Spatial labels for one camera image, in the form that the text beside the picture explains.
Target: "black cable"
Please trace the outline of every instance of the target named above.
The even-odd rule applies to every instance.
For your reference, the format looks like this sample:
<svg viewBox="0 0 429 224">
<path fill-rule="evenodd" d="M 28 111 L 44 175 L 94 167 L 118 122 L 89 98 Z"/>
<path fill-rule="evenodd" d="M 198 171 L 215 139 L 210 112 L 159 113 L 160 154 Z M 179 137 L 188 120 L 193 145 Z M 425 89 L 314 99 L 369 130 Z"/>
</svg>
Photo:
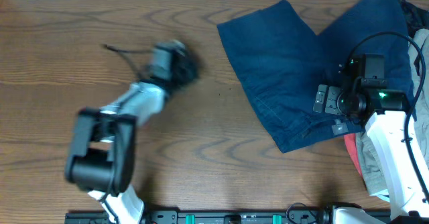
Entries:
<svg viewBox="0 0 429 224">
<path fill-rule="evenodd" d="M 294 207 L 295 205 L 302 205 L 303 207 L 308 208 L 306 205 L 304 205 L 303 203 L 294 203 L 292 205 L 289 206 L 289 208 L 286 210 L 286 218 L 292 223 L 292 224 L 297 224 L 295 221 L 291 220 L 289 217 L 289 211 L 292 207 Z M 317 216 L 310 210 L 307 210 L 315 219 L 316 221 L 313 223 L 317 223 Z"/>
<path fill-rule="evenodd" d="M 429 203 L 429 191 L 428 188 L 426 187 L 426 184 L 424 183 L 422 174 L 420 173 L 418 166 L 417 166 L 417 162 L 416 159 L 414 157 L 413 151 L 411 149 L 411 143 L 410 143 L 410 136 L 408 134 L 408 125 L 410 124 L 410 118 L 412 116 L 412 113 L 414 112 L 414 109 L 416 108 L 416 103 L 417 103 L 417 99 L 420 96 L 420 93 L 422 92 L 423 89 L 423 84 L 424 84 L 424 79 L 426 78 L 426 63 L 424 61 L 424 57 L 423 57 L 423 53 L 420 50 L 420 47 L 418 47 L 417 43 L 415 43 L 415 41 L 413 41 L 413 39 L 411 39 L 409 36 L 405 36 L 401 33 L 398 32 L 379 32 L 376 34 L 373 34 L 372 36 L 368 36 L 365 39 L 363 39 L 359 44 L 357 44 L 350 52 L 349 57 L 347 58 L 347 64 L 350 62 L 351 57 L 353 56 L 353 54 L 355 53 L 356 49 L 363 44 L 363 42 L 366 42 L 367 40 L 377 37 L 377 36 L 381 36 L 381 35 L 395 35 L 395 36 L 399 36 L 405 40 L 407 40 L 411 45 L 413 45 L 413 47 L 415 47 L 415 49 L 417 50 L 418 53 L 418 57 L 420 57 L 420 64 L 422 65 L 421 69 L 422 69 L 422 75 L 420 76 L 420 84 L 418 85 L 417 88 L 417 92 L 416 92 L 416 96 L 414 96 L 414 100 L 413 103 L 411 104 L 410 110 L 406 113 L 406 118 L 405 118 L 405 123 L 404 123 L 404 141 L 406 143 L 406 147 L 407 147 L 407 151 L 408 151 L 408 156 L 410 157 L 411 160 L 411 164 L 413 166 L 414 172 L 416 173 L 418 182 L 420 183 L 420 186 L 422 187 L 424 196 L 426 198 L 427 203 Z"/>
<path fill-rule="evenodd" d="M 122 143 L 122 134 L 121 134 L 121 130 L 116 126 L 116 130 L 117 130 L 117 135 L 121 138 L 121 141 L 119 143 Z M 107 191 L 105 192 L 105 194 L 103 195 L 103 197 L 101 197 L 101 199 L 99 199 L 100 204 L 104 204 L 107 208 L 107 210 L 110 212 L 110 214 L 112 214 L 113 218 L 115 218 L 115 223 L 119 224 L 119 218 L 116 215 L 116 213 L 112 210 L 112 208 L 110 207 L 110 205 L 107 203 L 106 198 L 108 197 L 109 194 L 112 193 L 113 190 L 113 181 L 115 180 L 115 173 L 116 173 L 116 153 L 117 153 L 117 142 L 113 143 L 112 149 L 113 149 L 113 164 L 112 164 L 112 176 L 111 179 L 109 181 L 109 185 L 107 187 Z"/>
<path fill-rule="evenodd" d="M 361 80 L 363 77 L 362 76 L 358 76 L 355 81 L 353 81 L 353 86 L 351 89 L 352 93 L 356 93 L 356 88 L 357 88 L 357 83 L 359 82 L 359 80 Z"/>
<path fill-rule="evenodd" d="M 117 49 L 117 48 L 115 48 L 113 46 L 109 46 L 109 45 L 106 45 L 106 44 L 103 44 L 103 47 L 105 49 L 110 50 L 110 51 L 116 52 L 120 57 L 122 57 L 122 59 L 124 59 L 126 61 L 126 63 L 128 64 L 128 66 L 134 72 L 134 74 L 137 77 L 138 81 L 141 81 L 141 80 L 144 79 L 144 77 L 140 73 L 140 70 L 138 69 L 138 67 L 136 67 L 136 65 L 134 64 L 134 62 L 132 61 L 132 59 L 130 59 L 130 57 L 128 57 L 126 54 L 127 53 L 136 53 L 136 52 L 146 52 L 146 51 L 120 50 L 120 49 Z"/>
<path fill-rule="evenodd" d="M 114 46 L 110 46 L 108 44 L 103 44 L 103 47 L 113 52 L 120 52 L 120 53 L 126 53 L 126 54 L 150 54 L 153 52 L 152 50 L 122 50 Z"/>
</svg>

